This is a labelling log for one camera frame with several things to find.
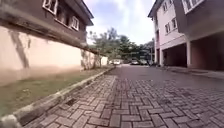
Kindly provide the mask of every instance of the curb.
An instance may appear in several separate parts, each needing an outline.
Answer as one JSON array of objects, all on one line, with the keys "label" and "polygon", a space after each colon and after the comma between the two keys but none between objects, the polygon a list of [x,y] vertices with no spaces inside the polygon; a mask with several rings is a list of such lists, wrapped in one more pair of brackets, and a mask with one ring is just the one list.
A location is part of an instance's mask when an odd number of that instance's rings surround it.
[{"label": "curb", "polygon": [[175,70],[175,69],[169,69],[169,68],[161,68],[161,70],[166,70],[166,71],[170,71],[170,72],[175,72],[175,73],[181,73],[181,74],[187,74],[187,75],[193,75],[193,76],[200,76],[200,77],[205,77],[205,78],[211,78],[211,79],[217,79],[217,80],[224,80],[224,78],[222,77],[217,77],[217,76],[211,76],[211,75],[206,75],[204,73],[193,73],[191,71],[183,71],[183,70]]},{"label": "curb", "polygon": [[4,116],[0,119],[0,128],[22,128],[26,124],[45,114],[48,110],[64,101],[77,87],[90,84],[98,77],[113,70],[114,67],[91,76],[79,83],[73,84],[55,94],[51,94],[39,101],[27,105],[11,115]]}]

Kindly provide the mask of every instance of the green grass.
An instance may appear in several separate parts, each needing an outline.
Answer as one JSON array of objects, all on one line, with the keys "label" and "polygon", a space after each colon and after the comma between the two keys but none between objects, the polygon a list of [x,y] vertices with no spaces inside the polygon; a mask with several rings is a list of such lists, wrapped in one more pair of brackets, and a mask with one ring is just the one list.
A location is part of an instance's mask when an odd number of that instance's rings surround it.
[{"label": "green grass", "polygon": [[105,70],[103,68],[30,78],[0,87],[0,117]]}]

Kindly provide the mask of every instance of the garage opening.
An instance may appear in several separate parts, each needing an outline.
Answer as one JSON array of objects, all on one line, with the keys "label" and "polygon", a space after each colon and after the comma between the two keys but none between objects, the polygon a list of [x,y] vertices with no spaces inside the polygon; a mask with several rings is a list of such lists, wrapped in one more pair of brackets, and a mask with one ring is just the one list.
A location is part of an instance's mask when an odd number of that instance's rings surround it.
[{"label": "garage opening", "polygon": [[224,70],[224,32],[191,42],[192,67]]},{"label": "garage opening", "polygon": [[164,50],[164,65],[187,67],[186,44],[181,44]]}]

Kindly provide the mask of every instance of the brick paving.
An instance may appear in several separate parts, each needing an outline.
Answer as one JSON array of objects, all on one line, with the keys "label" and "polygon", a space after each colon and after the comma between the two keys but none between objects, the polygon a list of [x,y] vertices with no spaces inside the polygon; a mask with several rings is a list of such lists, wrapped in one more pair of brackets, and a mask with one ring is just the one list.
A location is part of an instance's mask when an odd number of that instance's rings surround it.
[{"label": "brick paving", "polygon": [[208,78],[119,67],[25,128],[224,128],[223,88]]}]

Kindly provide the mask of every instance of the white car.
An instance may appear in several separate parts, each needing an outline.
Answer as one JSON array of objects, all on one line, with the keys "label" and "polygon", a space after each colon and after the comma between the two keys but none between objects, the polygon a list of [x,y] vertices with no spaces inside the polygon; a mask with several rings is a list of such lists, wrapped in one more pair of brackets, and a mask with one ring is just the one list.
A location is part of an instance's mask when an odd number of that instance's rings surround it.
[{"label": "white car", "polygon": [[119,64],[121,64],[121,61],[120,60],[114,60],[114,64],[119,65]]}]

